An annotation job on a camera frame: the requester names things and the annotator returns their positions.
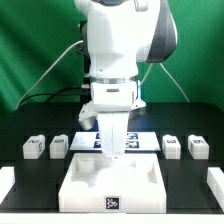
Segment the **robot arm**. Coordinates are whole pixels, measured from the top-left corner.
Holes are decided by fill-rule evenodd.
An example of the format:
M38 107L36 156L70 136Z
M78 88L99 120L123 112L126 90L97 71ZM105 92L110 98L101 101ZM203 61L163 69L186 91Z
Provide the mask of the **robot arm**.
M79 122L89 129L96 116L102 152L120 156L129 113L145 105L139 99L136 62L167 59L176 47L176 27L167 0L75 0L75 4L87 17L85 44L91 60L92 101L82 108Z

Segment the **black table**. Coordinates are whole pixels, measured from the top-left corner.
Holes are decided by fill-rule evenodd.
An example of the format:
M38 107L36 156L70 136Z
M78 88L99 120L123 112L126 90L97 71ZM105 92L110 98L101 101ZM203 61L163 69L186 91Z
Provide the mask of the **black table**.
M50 160L49 145L65 134L71 144L77 131L78 103L33 103L14 111L0 123L0 168L15 167L16 183L0 205L0 212L58 213L58 192L73 151L64 160ZM97 131L97 124L91 131ZM224 112L204 103L151 103L133 111L128 131L174 135L181 144L181 159L166 160L158 153L167 192L168 214L223 214L207 185L208 167L224 168ZM46 149L38 160L23 159L23 144L43 134ZM200 135L210 146L209 160L194 160L187 149L189 135Z

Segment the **white box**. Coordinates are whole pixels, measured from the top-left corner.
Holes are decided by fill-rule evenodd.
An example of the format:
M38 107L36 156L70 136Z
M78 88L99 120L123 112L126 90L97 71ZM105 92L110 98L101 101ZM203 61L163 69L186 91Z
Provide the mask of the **white box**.
M45 137L43 135L31 136L23 145L24 159L38 159L45 149Z
M181 146L176 136L163 136L162 149L166 159L180 159Z
M209 167L207 183L224 212L224 174L219 167Z
M202 136L190 135L188 150L194 159L208 159L209 157L209 145Z
M156 154L75 154L59 191L60 212L166 213Z
M55 136L50 144L50 158L64 159L68 151L68 136Z
M2 167L0 169L0 204L15 183L14 167Z

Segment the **white stand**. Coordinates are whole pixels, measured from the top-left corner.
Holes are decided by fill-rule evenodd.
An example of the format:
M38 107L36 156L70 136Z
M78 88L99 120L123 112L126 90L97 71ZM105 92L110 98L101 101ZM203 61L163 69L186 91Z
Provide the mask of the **white stand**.
M160 151L155 132L128 132L126 150ZM101 151L100 138L97 132L76 132L70 150Z
M166 213L155 154L75 154L59 192L60 212Z

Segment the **green backdrop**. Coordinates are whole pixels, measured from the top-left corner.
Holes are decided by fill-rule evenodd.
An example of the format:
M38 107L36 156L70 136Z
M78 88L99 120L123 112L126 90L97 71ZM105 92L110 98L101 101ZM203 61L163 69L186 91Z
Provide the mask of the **green backdrop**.
M224 0L169 3L178 46L165 67L191 102L212 103L224 110ZM0 0L0 119L15 109L67 47L80 40L78 23L83 19L73 0ZM148 65L138 66L142 78ZM83 60L73 50L31 94L81 85L82 78ZM159 65L142 91L147 102L185 102Z

